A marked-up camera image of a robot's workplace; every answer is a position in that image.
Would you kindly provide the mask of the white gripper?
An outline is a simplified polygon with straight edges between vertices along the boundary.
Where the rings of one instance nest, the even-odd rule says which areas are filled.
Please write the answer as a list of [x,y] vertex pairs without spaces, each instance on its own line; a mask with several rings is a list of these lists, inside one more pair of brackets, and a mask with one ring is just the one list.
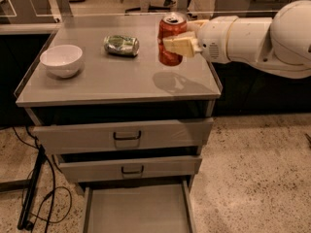
[[229,62],[229,31],[237,19],[237,16],[230,16],[190,20],[187,22],[188,32],[162,39],[164,48],[185,57],[194,57],[201,52],[209,62],[226,64]]

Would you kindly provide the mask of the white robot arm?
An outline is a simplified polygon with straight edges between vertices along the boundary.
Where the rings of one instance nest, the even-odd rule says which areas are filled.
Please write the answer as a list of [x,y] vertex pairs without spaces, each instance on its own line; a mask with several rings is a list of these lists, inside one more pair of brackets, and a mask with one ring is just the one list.
[[294,1],[274,17],[225,16],[195,20],[163,40],[164,49],[207,61],[246,63],[289,79],[311,76],[311,1]]

